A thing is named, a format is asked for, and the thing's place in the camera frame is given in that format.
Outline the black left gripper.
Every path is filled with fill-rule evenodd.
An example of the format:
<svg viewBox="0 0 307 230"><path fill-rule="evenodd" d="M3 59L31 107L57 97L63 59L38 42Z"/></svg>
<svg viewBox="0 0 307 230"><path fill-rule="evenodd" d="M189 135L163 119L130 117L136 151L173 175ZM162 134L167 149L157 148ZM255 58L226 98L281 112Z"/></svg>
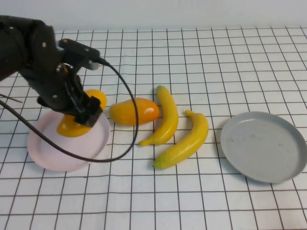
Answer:
<svg viewBox="0 0 307 230"><path fill-rule="evenodd" d="M64 64L64 72L67 74L64 81L67 105L62 113L74 116L77 124L93 127L103 112L100 100L94 96L86 96L81 79L74 68Z"/></svg>

